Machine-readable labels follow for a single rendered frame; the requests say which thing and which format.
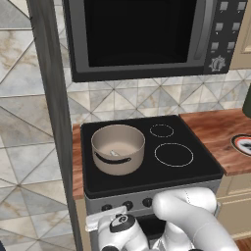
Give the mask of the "black microwave oven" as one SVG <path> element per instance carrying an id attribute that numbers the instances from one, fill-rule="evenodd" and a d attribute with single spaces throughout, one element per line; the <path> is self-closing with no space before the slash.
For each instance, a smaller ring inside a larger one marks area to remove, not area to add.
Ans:
<path id="1" fill-rule="evenodd" d="M 228 72 L 248 0 L 62 0 L 74 82 Z"/>

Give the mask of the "black hob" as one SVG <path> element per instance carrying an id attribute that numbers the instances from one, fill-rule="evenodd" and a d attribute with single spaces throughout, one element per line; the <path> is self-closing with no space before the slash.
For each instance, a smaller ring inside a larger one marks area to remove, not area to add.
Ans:
<path id="1" fill-rule="evenodd" d="M 125 176 L 110 176 L 94 164 L 91 137 L 111 121 L 81 126 L 84 192 L 91 199 L 220 179 L 223 168 L 184 120 L 176 115 L 120 120 L 145 136 L 141 166 Z"/>

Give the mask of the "grey oven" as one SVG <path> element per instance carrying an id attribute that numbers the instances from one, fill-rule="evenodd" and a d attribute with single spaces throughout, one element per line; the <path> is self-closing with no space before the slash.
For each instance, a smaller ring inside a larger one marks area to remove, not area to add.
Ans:
<path id="1" fill-rule="evenodd" d="M 86 214 L 100 213 L 102 212 L 101 207 L 106 204 L 111 204 L 113 209 L 115 209 L 123 206 L 125 201 L 131 201 L 133 207 L 128 212 L 137 217 L 142 230 L 149 240 L 150 246 L 153 246 L 157 239 L 161 237 L 165 223 L 153 215 L 152 206 L 147 208 L 142 204 L 145 198 L 149 197 L 153 200 L 154 196 L 160 192 L 179 190 L 185 202 L 202 208 L 204 206 L 215 208 L 217 206 L 216 192 L 220 183 L 221 181 L 216 179 L 129 194 L 105 196 L 104 198 L 89 199 L 85 197 Z"/>

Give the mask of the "tall dark grey panel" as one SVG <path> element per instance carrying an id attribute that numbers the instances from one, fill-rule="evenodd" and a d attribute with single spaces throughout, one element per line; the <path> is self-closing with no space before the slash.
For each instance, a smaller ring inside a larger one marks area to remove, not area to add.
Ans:
<path id="1" fill-rule="evenodd" d="M 83 251 L 73 198 L 73 133 L 53 0 L 26 0 L 76 251 Z"/>

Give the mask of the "beige narrow cupboard front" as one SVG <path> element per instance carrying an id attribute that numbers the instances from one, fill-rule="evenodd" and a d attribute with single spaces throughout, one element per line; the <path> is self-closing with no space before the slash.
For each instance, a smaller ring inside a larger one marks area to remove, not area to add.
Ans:
<path id="1" fill-rule="evenodd" d="M 89 232 L 85 230 L 85 220 L 86 220 L 85 200 L 77 199 L 75 201 L 75 205 L 76 205 L 76 212 L 77 212 L 78 224 L 80 228 L 83 251 L 91 251 Z"/>

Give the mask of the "black white orange plate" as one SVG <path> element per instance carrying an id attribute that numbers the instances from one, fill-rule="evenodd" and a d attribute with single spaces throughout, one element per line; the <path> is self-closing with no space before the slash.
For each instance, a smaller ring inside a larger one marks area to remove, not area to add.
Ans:
<path id="1" fill-rule="evenodd" d="M 236 151 L 251 157 L 251 134 L 237 134 L 231 138 L 230 142 Z"/>

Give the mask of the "dark green round object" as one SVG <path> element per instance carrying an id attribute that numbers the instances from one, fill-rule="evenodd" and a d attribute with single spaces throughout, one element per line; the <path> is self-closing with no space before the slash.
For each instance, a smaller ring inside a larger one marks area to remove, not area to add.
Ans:
<path id="1" fill-rule="evenodd" d="M 242 112 L 247 118 L 251 119 L 251 84 L 243 103 Z"/>

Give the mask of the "beige drawer front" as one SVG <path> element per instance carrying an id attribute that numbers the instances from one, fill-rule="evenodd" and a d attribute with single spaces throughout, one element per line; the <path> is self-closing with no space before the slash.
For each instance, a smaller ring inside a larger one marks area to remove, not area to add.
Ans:
<path id="1" fill-rule="evenodd" d="M 251 192 L 251 174 L 223 176 L 217 191 L 217 197 L 221 198 L 249 192 Z"/>

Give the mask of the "beige wall cupboard door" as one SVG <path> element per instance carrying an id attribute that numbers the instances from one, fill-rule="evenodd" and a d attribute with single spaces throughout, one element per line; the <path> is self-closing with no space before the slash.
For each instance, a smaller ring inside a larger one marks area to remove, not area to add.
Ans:
<path id="1" fill-rule="evenodd" d="M 231 70 L 251 69 L 251 0 L 247 1 L 229 68 Z"/>

